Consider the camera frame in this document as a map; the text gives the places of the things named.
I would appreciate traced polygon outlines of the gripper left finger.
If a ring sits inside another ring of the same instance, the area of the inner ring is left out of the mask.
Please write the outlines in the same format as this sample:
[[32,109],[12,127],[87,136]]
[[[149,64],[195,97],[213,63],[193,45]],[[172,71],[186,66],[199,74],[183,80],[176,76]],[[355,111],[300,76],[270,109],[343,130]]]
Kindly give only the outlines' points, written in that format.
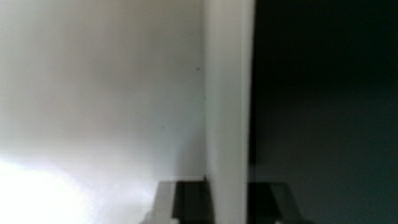
[[204,180],[158,184],[153,209],[140,224],[213,224],[213,201]]

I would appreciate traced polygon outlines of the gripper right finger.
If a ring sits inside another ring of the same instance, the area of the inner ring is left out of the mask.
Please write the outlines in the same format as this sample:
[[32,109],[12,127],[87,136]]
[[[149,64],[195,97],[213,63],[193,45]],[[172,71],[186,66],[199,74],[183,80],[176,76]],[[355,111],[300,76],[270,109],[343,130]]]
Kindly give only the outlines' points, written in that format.
[[247,224],[314,224],[302,216],[286,183],[250,182],[247,190]]

